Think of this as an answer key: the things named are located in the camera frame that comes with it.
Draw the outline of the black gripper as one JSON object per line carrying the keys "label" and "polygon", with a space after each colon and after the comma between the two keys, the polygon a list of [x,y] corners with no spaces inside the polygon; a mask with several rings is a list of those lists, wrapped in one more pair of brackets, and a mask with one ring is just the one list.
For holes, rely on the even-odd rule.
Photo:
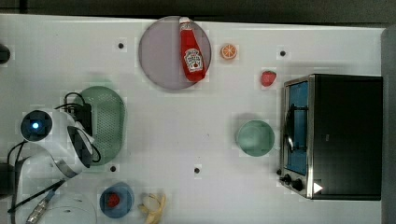
{"label": "black gripper", "polygon": [[89,104],[71,105],[70,114],[75,121],[74,127],[92,135],[92,107]]}

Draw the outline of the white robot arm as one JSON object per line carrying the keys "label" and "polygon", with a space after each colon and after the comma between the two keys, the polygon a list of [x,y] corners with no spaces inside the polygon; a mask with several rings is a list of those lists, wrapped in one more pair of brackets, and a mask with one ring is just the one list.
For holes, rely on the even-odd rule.
{"label": "white robot arm", "polygon": [[23,141],[42,150],[16,163],[16,194],[9,213],[15,224],[36,224],[57,188],[92,164],[92,136],[60,109],[38,108],[23,116]]}

